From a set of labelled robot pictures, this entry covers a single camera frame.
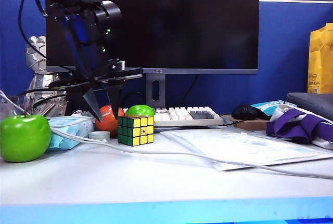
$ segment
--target black mouse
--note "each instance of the black mouse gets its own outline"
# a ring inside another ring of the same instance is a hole
[[[241,104],[233,110],[231,116],[239,120],[253,120],[258,116],[258,113],[255,107],[249,104]]]

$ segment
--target purple bag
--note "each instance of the purple bag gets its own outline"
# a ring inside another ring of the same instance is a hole
[[[314,137],[333,142],[333,125],[324,119],[307,114],[302,120],[288,122],[305,113],[297,109],[290,109],[275,122],[268,122],[266,133],[270,136],[291,138],[297,143],[311,143]]]

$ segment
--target silver robot toy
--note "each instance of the silver robot toy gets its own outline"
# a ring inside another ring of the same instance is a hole
[[[31,36],[29,42],[42,54],[46,54],[46,38],[44,36]],[[25,51],[25,63],[34,71],[29,90],[48,88],[48,85],[59,80],[58,74],[46,71],[46,59],[36,53],[29,45]],[[36,91],[30,93],[32,113],[46,117],[64,116],[66,110],[66,97],[60,96],[63,91]]]

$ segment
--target monitor stand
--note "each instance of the monitor stand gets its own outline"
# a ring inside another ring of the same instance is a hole
[[[165,74],[146,74],[146,105],[165,107]]]

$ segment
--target glass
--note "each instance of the glass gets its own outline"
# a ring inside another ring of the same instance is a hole
[[[9,100],[31,114],[31,96],[7,96]],[[0,120],[13,115],[24,114],[11,103],[8,103],[4,98],[0,97]]]

